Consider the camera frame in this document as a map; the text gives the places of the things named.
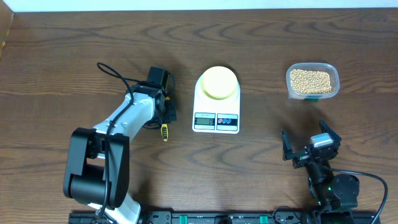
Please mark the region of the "yellow measuring cup scoop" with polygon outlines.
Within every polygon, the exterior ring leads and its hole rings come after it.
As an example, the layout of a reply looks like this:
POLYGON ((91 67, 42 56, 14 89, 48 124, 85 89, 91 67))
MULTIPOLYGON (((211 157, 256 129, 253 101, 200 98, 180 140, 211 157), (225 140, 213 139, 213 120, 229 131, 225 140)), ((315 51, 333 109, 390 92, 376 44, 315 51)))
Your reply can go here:
POLYGON ((162 124, 161 126, 161 134, 162 134, 162 139, 167 142, 169 140, 169 129, 168 129, 168 124, 162 124))

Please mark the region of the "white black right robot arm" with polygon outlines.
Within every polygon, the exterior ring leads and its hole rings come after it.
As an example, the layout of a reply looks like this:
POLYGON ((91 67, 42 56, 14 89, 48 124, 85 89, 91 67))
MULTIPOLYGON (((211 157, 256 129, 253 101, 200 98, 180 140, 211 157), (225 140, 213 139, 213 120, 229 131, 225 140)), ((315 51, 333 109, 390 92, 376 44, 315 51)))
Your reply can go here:
POLYGON ((303 151, 294 152, 286 131, 281 132, 283 160, 291 160, 295 169, 308 173, 311 194, 319 208, 303 213, 302 223, 354 223, 352 209, 358 206, 359 180, 351 174, 335 175, 329 161, 338 154, 341 138, 323 120, 321 134, 312 136, 303 151))

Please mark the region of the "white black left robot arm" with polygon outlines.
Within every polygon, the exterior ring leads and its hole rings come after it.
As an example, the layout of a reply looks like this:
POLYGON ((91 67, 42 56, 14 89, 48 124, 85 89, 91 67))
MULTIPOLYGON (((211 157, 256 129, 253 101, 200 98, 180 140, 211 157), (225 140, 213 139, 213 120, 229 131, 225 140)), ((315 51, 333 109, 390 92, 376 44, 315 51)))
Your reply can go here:
POLYGON ((123 77, 99 62, 104 73, 119 78, 127 90, 121 105, 91 129, 76 128, 70 138, 63 182, 66 197, 94 208, 95 212, 72 212, 69 223, 150 223, 129 188, 129 146, 141 128, 159 129, 164 141, 167 125, 176 120, 175 104, 168 88, 174 76, 166 69, 151 67, 147 79, 123 77))

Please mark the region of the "yellow bowl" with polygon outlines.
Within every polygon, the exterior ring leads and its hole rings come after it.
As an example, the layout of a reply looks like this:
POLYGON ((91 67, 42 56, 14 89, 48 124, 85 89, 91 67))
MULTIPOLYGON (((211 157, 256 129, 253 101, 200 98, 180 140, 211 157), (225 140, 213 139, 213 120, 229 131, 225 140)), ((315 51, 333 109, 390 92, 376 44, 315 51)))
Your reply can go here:
POLYGON ((200 84, 206 96, 214 100, 224 100, 237 90, 238 79, 229 68, 215 66, 202 74, 200 84))

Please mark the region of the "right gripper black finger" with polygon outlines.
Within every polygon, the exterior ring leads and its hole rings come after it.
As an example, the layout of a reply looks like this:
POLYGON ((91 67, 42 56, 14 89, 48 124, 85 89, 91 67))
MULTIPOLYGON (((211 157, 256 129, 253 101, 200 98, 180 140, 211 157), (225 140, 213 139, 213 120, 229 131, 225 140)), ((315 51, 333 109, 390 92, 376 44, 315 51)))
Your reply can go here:
POLYGON ((293 149, 292 149, 288 135, 285 130, 282 130, 281 136, 282 136, 282 147, 283 147, 282 159, 284 161, 291 160, 292 154, 293 154, 293 149))
POLYGON ((341 137, 338 134, 336 134, 334 132, 334 130, 332 130, 329 127, 329 125, 327 125, 326 122, 323 119, 319 120, 319 126, 320 126, 320 129, 321 129, 322 133, 329 134, 329 136, 331 137, 333 142, 340 142, 341 141, 341 137))

